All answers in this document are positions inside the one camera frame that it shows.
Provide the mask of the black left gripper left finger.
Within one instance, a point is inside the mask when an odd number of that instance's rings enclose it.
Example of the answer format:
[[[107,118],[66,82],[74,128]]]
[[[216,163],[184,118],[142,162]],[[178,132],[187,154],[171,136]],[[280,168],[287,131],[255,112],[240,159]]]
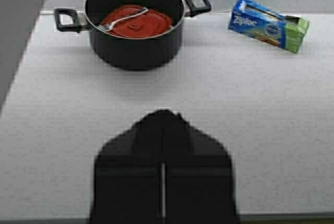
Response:
[[[94,159],[89,223],[162,223],[163,110],[106,142]]]

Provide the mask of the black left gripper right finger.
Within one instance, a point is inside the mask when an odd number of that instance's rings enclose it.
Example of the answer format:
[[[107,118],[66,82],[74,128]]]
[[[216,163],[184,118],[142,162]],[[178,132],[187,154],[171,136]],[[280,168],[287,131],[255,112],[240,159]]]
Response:
[[[167,223],[240,223],[231,156],[180,114],[163,116]]]

